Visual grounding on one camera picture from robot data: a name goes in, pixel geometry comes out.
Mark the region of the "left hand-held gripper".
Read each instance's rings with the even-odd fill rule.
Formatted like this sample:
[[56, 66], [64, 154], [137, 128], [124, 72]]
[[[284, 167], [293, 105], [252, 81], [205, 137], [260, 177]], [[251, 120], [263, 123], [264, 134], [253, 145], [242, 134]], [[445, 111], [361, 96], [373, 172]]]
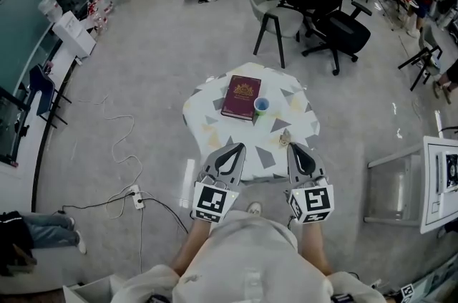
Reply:
[[209, 154], [194, 184], [194, 219], [220, 223], [225, 218], [240, 195], [245, 157], [243, 143], [225, 145]]

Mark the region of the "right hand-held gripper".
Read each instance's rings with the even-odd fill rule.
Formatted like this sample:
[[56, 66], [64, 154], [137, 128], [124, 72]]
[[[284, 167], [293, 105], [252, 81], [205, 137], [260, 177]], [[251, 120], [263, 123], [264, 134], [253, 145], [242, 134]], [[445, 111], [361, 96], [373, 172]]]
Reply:
[[320, 155], [301, 143], [289, 143], [287, 161], [291, 187], [286, 200], [294, 219], [302, 224], [325, 221], [334, 211], [334, 196]]

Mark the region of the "green cup with blue inside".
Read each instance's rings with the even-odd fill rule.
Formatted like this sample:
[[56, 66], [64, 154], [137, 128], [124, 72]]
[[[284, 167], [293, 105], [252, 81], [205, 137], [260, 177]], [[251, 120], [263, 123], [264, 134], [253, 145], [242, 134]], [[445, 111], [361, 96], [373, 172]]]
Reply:
[[257, 116], [261, 116], [267, 113], [270, 102], [266, 97], [257, 97], [253, 103], [255, 113]]

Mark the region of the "person's right forearm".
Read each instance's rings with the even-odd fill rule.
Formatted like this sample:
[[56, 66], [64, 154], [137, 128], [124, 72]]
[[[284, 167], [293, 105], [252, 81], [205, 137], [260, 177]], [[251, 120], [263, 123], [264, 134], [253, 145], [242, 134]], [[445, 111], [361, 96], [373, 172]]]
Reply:
[[302, 225], [301, 256], [325, 276], [333, 273], [325, 254], [323, 234], [319, 223]]

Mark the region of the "person's left forearm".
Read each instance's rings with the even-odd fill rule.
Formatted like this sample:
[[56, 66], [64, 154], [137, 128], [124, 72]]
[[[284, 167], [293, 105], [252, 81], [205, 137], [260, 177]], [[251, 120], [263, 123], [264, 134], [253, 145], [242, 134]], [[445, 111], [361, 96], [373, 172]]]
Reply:
[[178, 275], [182, 276], [192, 260], [195, 258], [210, 233], [211, 223], [200, 219], [193, 221], [192, 227], [187, 235], [185, 242], [182, 244], [177, 256], [171, 264], [171, 269]]

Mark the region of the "dark red hardcover book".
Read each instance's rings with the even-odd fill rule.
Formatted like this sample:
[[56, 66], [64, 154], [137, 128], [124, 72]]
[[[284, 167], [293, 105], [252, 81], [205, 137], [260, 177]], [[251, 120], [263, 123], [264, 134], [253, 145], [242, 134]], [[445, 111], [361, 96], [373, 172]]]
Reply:
[[233, 75], [225, 94], [221, 115], [241, 120], [255, 116], [254, 101], [259, 96], [261, 79]]

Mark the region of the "white power strip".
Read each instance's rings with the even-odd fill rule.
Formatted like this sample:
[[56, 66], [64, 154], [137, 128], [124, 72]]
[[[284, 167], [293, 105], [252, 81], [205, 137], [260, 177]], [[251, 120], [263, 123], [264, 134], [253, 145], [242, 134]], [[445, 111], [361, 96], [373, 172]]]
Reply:
[[137, 184], [130, 186], [129, 194], [132, 197], [134, 206], [137, 210], [142, 210], [145, 207], [145, 204], [142, 199], [142, 191]]

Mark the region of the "person's white shirt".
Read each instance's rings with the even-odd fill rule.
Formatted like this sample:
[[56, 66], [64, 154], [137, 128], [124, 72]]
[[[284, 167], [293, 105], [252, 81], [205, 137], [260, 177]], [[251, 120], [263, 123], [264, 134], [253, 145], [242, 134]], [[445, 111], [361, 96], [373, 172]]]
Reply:
[[325, 276], [301, 256], [301, 240], [284, 225], [231, 211], [210, 233], [186, 272], [152, 267], [111, 303], [387, 303], [348, 272]]

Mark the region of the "white desk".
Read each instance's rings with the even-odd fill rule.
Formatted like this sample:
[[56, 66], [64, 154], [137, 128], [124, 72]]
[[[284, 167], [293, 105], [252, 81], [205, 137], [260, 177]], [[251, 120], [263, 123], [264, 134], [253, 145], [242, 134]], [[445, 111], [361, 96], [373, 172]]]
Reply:
[[424, 136], [420, 143], [368, 163], [363, 220], [414, 227], [426, 234], [458, 218], [458, 190], [437, 191], [437, 153], [458, 153], [458, 140]]

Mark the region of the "white electronic device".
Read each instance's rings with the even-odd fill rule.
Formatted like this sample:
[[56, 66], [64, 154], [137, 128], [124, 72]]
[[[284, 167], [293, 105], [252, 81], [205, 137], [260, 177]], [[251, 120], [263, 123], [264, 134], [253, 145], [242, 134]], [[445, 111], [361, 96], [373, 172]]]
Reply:
[[437, 191], [439, 194], [458, 190], [458, 153], [437, 153]]

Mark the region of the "white open box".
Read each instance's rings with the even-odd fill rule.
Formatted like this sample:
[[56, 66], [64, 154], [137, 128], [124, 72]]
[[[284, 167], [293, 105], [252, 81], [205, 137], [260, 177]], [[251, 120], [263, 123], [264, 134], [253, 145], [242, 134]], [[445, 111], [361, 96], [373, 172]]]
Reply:
[[110, 303], [125, 282], [122, 277], [112, 274], [82, 286], [63, 286], [62, 289], [66, 303]]

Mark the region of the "blue chair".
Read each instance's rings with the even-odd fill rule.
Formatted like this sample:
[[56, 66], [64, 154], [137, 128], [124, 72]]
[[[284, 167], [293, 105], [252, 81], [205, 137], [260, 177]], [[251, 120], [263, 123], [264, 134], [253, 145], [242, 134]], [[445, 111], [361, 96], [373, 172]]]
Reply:
[[49, 75], [45, 73], [39, 64], [32, 67], [29, 71], [29, 86], [32, 94], [41, 93], [36, 115], [49, 123], [53, 128], [56, 128], [56, 125], [52, 123], [52, 115], [48, 115], [48, 118], [45, 118], [44, 115], [51, 112], [54, 105], [59, 107], [54, 101], [54, 95], [58, 95], [59, 92], [56, 90], [54, 81], [49, 78]]

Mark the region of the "group of clear water bottles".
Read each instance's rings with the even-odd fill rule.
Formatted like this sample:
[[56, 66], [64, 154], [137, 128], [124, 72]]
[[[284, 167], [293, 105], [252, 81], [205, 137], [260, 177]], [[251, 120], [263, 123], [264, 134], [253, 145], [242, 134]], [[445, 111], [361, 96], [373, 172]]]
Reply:
[[119, 0], [93, 0], [89, 4], [87, 23], [97, 35], [108, 28], [108, 17], [115, 10]]

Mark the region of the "white water dispenser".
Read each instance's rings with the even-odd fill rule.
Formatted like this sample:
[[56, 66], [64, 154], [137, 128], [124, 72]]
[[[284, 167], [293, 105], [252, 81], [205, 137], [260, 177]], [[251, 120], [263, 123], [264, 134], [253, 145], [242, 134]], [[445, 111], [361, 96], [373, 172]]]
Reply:
[[62, 15], [52, 31], [62, 40], [69, 53], [79, 59], [89, 57], [96, 45], [83, 23], [71, 11]]

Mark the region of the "clear water jug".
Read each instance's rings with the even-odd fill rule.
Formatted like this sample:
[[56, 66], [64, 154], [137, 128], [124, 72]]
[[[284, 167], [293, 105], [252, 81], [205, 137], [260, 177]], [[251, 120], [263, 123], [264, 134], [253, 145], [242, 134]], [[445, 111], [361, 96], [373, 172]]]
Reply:
[[41, 0], [38, 9], [53, 24], [57, 23], [63, 15], [63, 9], [57, 0]]

